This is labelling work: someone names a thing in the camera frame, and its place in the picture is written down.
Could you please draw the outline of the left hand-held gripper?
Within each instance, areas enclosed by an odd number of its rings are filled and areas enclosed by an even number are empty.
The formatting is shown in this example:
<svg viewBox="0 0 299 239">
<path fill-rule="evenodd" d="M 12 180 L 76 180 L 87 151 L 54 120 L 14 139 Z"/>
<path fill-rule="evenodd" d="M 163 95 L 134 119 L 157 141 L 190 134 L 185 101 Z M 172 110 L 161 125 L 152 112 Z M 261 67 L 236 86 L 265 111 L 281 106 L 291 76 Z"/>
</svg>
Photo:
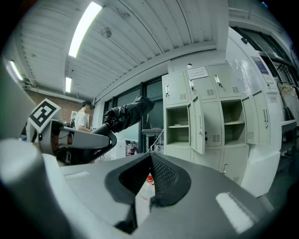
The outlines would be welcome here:
<svg viewBox="0 0 299 239">
<path fill-rule="evenodd" d="M 92 163 L 104 154 L 102 149 L 110 150 L 117 143 L 110 127 L 88 133 L 68 127 L 61 119 L 61 107 L 47 98 L 28 118 L 31 142 L 40 152 L 53 155 L 59 164 Z"/>
</svg>

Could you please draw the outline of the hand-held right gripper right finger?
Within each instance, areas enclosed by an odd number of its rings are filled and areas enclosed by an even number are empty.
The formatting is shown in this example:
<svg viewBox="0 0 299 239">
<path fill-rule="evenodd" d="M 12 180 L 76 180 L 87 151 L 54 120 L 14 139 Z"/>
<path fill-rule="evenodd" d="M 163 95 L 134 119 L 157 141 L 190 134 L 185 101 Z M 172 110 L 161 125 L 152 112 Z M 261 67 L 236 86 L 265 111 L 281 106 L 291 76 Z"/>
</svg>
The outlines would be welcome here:
<svg viewBox="0 0 299 239">
<path fill-rule="evenodd" d="M 171 156 L 191 187 L 169 207 L 152 207 L 135 239 L 258 239 L 271 222 L 262 202 L 219 171 Z"/>
</svg>

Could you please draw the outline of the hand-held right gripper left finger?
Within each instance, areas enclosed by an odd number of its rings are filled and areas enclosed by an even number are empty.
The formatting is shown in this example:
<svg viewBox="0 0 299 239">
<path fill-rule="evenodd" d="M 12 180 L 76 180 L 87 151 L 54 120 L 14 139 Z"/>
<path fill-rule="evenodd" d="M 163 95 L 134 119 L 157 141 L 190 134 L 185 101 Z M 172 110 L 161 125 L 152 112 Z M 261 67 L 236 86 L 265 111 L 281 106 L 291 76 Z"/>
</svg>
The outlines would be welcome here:
<svg viewBox="0 0 299 239">
<path fill-rule="evenodd" d="M 150 225 L 134 229 L 132 209 L 113 202 L 97 166 L 61 167 L 28 143 L 0 141 L 0 200 L 4 238 L 151 239 Z"/>
</svg>

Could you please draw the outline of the grey metal locker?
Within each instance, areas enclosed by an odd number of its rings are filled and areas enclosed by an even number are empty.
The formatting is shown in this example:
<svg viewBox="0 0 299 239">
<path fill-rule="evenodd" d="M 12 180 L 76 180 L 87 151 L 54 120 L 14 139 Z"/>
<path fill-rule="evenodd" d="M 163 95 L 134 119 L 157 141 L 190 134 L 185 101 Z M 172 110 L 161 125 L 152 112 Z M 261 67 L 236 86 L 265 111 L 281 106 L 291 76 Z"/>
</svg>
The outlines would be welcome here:
<svg viewBox="0 0 299 239">
<path fill-rule="evenodd" d="M 204 67 L 208 77 L 190 80 L 185 70 L 162 78 L 164 153 L 213 168 L 240 184 L 251 145 L 246 142 L 242 100 L 261 90 L 250 87 L 253 74 L 245 60 Z M 200 96 L 204 113 L 204 155 L 189 145 L 187 106 L 196 95 Z"/>
</svg>

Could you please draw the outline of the open grey locker door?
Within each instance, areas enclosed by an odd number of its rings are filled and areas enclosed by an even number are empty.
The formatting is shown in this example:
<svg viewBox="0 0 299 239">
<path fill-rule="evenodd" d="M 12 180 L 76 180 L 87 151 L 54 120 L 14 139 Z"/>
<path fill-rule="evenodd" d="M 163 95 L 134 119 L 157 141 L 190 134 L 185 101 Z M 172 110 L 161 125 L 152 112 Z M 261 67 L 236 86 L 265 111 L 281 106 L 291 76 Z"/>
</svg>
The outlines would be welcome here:
<svg viewBox="0 0 299 239">
<path fill-rule="evenodd" d="M 246 142 L 270 145 L 270 115 L 265 95 L 259 91 L 242 100 L 245 116 Z"/>
<path fill-rule="evenodd" d="M 201 155 L 205 154 L 206 131 L 202 102 L 199 95 L 192 98 L 187 106 L 189 120 L 189 145 Z"/>
</svg>

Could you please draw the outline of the white box appliance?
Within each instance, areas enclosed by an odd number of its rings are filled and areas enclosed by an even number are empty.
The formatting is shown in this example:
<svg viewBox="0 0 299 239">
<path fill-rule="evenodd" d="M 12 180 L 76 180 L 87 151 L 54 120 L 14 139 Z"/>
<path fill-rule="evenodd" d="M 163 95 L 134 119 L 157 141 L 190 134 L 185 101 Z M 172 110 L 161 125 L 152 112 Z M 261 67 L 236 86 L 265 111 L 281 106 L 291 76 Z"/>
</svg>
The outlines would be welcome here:
<svg viewBox="0 0 299 239">
<path fill-rule="evenodd" d="M 117 141 L 114 148 L 110 151 L 110 160 L 117 160 L 126 157 L 126 141 Z"/>
</svg>

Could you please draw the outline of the large red-capped water bottle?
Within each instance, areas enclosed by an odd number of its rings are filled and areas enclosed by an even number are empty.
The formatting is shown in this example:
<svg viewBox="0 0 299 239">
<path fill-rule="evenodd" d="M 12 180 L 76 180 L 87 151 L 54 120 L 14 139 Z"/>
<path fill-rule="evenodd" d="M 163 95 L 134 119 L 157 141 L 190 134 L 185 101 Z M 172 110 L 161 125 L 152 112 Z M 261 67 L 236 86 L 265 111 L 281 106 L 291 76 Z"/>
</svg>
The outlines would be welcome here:
<svg viewBox="0 0 299 239">
<path fill-rule="evenodd" d="M 150 200 L 155 196 L 155 183 L 151 174 L 148 175 L 145 183 L 136 196 L 136 205 L 140 217 L 146 218 L 150 214 Z"/>
</svg>

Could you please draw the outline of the white folding stand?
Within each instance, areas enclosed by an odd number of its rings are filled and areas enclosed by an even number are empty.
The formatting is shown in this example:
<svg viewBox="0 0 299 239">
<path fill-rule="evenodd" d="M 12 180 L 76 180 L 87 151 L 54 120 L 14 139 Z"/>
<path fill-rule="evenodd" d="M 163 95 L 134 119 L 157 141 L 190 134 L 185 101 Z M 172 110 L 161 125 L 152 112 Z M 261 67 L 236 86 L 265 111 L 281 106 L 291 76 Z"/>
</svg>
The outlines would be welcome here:
<svg viewBox="0 0 299 239">
<path fill-rule="evenodd" d="M 150 151 L 155 153 L 162 153 L 164 151 L 164 130 L 162 130 L 159 135 L 156 136 Z"/>
</svg>

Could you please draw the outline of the round ceiling smoke detector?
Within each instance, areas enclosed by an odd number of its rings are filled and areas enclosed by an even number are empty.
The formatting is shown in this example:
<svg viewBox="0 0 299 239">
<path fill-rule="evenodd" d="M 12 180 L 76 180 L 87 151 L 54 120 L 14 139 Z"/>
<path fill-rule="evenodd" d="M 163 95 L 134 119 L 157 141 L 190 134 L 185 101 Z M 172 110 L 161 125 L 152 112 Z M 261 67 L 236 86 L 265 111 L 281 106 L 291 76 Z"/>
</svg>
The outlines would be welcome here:
<svg viewBox="0 0 299 239">
<path fill-rule="evenodd" d="M 112 31 L 109 27 L 103 27 L 100 31 L 100 34 L 103 38 L 110 38 L 112 35 Z"/>
</svg>

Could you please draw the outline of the long ceiling light strip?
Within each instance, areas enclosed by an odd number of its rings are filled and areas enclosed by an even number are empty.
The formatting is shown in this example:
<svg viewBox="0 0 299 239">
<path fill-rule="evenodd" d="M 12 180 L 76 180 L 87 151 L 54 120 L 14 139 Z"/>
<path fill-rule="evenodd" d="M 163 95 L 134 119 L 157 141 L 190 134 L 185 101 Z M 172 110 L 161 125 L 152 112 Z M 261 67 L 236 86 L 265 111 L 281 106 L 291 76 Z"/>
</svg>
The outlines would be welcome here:
<svg viewBox="0 0 299 239">
<path fill-rule="evenodd" d="M 73 58 L 77 57 L 78 50 L 80 48 L 80 45 L 83 41 L 83 38 L 87 30 L 89 29 L 91 23 L 93 22 L 93 20 L 101 10 L 102 10 L 102 6 L 98 5 L 97 3 L 93 1 L 89 3 L 86 10 L 82 14 L 77 24 L 77 27 L 75 29 L 75 32 L 73 34 L 73 38 L 68 53 L 69 56 Z"/>
</svg>

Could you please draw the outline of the metal storage rack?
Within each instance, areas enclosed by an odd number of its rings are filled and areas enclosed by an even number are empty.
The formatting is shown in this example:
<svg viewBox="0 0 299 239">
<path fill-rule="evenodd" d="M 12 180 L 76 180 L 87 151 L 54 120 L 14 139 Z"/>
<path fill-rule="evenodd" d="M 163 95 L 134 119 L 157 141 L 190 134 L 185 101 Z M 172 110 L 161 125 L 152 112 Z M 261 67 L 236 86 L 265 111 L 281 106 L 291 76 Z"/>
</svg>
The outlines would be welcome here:
<svg viewBox="0 0 299 239">
<path fill-rule="evenodd" d="M 295 160 L 299 144 L 299 87 L 277 82 L 283 107 L 281 155 Z"/>
</svg>

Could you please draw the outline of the white paper notice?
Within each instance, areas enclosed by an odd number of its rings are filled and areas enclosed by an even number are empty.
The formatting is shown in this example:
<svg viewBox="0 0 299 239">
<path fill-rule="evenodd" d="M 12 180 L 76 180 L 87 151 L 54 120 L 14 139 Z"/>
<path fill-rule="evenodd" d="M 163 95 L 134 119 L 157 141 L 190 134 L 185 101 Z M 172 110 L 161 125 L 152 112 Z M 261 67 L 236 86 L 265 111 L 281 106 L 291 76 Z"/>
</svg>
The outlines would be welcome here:
<svg viewBox="0 0 299 239">
<path fill-rule="evenodd" d="M 208 72 L 205 67 L 190 69 L 187 71 L 190 80 L 208 77 Z"/>
</svg>

